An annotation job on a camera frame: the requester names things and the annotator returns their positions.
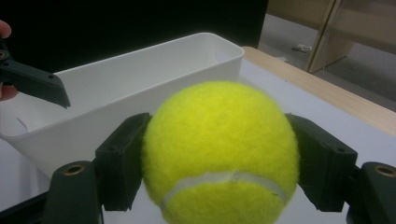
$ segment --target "yellow tennis ball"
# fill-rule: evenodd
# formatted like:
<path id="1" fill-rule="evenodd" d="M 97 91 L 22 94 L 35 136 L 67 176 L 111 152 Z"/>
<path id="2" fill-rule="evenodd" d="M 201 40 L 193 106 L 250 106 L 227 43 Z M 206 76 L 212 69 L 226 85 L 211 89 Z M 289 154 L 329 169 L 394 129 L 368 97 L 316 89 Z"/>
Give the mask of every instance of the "yellow tennis ball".
<path id="1" fill-rule="evenodd" d="M 143 177 L 169 223 L 273 223 L 295 191 L 299 154 L 279 107 L 228 81 L 184 89 L 154 114 Z"/>

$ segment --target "wooden cabinet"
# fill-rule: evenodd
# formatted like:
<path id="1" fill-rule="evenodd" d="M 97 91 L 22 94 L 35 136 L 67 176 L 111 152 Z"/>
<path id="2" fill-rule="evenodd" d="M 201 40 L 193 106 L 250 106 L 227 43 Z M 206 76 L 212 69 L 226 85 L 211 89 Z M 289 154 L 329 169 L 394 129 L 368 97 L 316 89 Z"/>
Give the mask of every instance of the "wooden cabinet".
<path id="1" fill-rule="evenodd" d="M 394 0 L 270 0 L 267 12 L 318 30 L 310 73 L 347 56 L 354 43 L 396 54 Z"/>

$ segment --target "screw hole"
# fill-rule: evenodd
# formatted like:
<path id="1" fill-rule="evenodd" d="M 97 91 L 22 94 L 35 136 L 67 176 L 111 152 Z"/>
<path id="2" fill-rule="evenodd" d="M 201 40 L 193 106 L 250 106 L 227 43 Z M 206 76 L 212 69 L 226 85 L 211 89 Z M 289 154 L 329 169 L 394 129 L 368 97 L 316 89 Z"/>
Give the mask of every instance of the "screw hole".
<path id="1" fill-rule="evenodd" d="M 0 49 L 0 59 L 1 60 L 8 58 L 8 56 L 9 56 L 8 51 Z"/>
<path id="2" fill-rule="evenodd" d="M 388 168 L 386 166 L 376 166 L 375 169 L 381 175 L 386 175 L 386 176 L 389 176 L 389 177 L 396 177 L 396 171 L 393 170 L 393 169 L 390 169 L 390 168 Z"/>
<path id="3" fill-rule="evenodd" d="M 83 165 L 72 165 L 64 171 L 65 175 L 77 175 L 85 170 L 85 166 Z"/>

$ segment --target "finger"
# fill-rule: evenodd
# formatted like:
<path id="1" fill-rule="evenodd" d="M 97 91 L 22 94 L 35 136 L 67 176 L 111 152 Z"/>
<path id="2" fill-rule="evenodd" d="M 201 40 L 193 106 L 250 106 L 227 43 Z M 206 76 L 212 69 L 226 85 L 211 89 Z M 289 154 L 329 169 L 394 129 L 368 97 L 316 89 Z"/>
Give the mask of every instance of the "finger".
<path id="1" fill-rule="evenodd" d="M 11 35 L 11 27 L 5 21 L 0 21 L 0 36 L 7 38 Z"/>
<path id="2" fill-rule="evenodd" d="M 9 100 L 11 98 L 14 98 L 17 94 L 18 94 L 18 91 L 17 91 L 17 89 L 15 89 L 15 87 L 3 86 L 3 88 L 1 88 L 0 101 L 5 101 L 5 100 Z"/>

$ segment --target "white plastic bin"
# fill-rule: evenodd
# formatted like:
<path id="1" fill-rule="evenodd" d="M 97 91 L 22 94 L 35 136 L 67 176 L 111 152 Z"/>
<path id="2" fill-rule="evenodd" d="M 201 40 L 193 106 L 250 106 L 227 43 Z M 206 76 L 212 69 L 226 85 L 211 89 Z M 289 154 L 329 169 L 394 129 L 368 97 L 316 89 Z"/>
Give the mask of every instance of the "white plastic bin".
<path id="1" fill-rule="evenodd" d="M 127 118 L 153 114 L 171 94 L 207 80 L 237 80 L 244 51 L 197 34 L 56 74 L 71 107 L 20 93 L 0 103 L 0 135 L 46 175 L 94 151 Z"/>

